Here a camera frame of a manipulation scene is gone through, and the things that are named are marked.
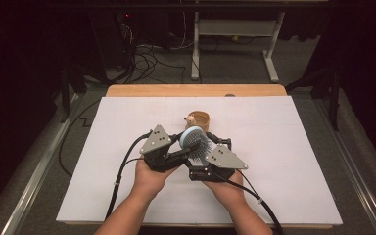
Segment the light blue hairbrush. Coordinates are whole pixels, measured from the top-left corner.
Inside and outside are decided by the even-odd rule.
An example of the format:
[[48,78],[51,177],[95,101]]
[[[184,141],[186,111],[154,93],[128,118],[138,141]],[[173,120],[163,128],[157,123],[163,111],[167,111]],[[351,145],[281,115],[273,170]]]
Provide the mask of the light blue hairbrush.
[[201,127],[186,129],[179,138],[179,145],[181,149],[190,149],[188,159],[195,165],[209,164],[206,156],[212,151],[212,142]]

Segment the white metal stand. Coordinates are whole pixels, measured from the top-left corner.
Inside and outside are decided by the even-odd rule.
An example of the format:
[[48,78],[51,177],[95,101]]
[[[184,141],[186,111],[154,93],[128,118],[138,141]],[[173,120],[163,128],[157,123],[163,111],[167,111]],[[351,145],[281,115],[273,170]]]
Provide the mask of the white metal stand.
[[276,20],[201,20],[200,14],[195,13],[194,17],[194,40],[191,62],[191,78],[200,78],[200,51],[199,38],[206,36],[246,36],[246,37],[269,37],[270,44],[263,50],[262,57],[270,80],[273,83],[279,82],[276,68],[273,64],[272,54],[283,24],[285,13],[280,12]]

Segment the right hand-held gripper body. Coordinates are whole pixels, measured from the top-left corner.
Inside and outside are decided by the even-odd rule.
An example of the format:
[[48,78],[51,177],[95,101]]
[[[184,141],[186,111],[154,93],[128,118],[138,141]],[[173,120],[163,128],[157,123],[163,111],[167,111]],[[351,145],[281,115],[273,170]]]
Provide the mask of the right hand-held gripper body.
[[224,182],[237,169],[248,169],[243,162],[228,147],[222,144],[211,149],[198,149],[188,155],[194,164],[188,166],[189,178],[192,181]]

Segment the metal floor rail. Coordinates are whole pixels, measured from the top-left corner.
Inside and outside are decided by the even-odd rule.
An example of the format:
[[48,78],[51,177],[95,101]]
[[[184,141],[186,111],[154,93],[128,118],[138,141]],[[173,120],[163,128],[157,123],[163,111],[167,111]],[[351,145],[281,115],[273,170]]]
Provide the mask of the metal floor rail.
[[39,134],[21,164],[2,193],[2,205],[8,206],[9,215],[4,218],[0,235],[17,235],[32,206],[46,175],[55,159],[55,152],[71,124],[82,96],[74,94],[68,101],[70,112],[56,111],[56,114]]
[[357,168],[344,139],[339,131],[334,129],[331,121],[329,120],[328,110],[324,102],[321,100],[314,100],[313,103],[315,104],[317,110],[321,113],[329,132],[333,136],[335,145],[340,152],[341,162],[343,163],[344,169],[346,170],[350,182],[352,183],[352,188],[356,192],[357,197],[362,204],[363,210],[366,212],[366,215],[368,216],[376,232],[376,199]]

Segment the wooden animal-shaped cup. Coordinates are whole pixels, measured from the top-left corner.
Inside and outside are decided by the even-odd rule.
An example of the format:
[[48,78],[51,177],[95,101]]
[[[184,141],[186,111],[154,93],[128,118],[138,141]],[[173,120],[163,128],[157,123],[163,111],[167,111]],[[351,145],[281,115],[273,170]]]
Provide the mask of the wooden animal-shaped cup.
[[204,132],[209,131],[210,116],[206,112],[193,111],[187,117],[185,117],[184,120],[186,121],[186,129],[192,126],[199,126],[203,129]]

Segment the dark computer tower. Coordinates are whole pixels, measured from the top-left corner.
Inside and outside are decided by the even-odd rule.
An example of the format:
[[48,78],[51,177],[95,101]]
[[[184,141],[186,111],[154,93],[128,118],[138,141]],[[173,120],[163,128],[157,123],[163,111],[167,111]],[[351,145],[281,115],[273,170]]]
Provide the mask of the dark computer tower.
[[97,44],[107,68],[128,67],[130,64],[129,47],[122,34],[118,15],[113,12],[90,14]]

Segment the person's left hand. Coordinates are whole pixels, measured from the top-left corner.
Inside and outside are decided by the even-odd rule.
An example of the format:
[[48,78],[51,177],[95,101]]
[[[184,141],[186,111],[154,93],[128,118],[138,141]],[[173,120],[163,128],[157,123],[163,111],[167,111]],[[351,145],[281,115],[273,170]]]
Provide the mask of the person's left hand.
[[152,171],[143,160],[138,160],[131,194],[144,201],[152,201],[175,171],[176,167],[165,172]]

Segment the dark metal stand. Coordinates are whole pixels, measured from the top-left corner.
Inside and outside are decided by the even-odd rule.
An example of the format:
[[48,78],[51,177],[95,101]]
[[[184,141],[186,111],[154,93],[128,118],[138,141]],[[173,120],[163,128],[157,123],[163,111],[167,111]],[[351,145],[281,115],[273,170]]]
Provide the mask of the dark metal stand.
[[306,73],[302,78],[288,84],[285,89],[290,92],[298,87],[311,86],[310,96],[313,99],[329,100],[328,119],[335,131],[338,127],[338,108],[340,93],[340,68],[329,65]]
[[70,88],[75,93],[83,94],[86,92],[86,85],[81,67],[72,62],[66,62],[61,66],[60,75],[63,110],[61,123],[65,123],[71,112]]

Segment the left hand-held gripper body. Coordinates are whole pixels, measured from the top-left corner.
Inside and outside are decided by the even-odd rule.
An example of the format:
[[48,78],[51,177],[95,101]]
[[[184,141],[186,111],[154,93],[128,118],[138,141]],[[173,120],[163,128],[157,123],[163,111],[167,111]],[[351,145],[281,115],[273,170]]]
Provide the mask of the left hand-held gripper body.
[[157,125],[149,134],[148,139],[141,147],[139,153],[144,162],[152,171],[165,172],[175,167],[184,165],[169,151],[175,143],[171,142],[170,135],[161,125]]

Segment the person's right hand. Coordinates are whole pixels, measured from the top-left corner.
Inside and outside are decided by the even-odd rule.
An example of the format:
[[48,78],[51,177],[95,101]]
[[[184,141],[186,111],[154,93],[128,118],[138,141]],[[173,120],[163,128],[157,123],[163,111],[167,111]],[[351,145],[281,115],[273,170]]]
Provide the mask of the person's right hand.
[[228,210],[246,202],[241,188],[227,182],[204,182],[216,199]]

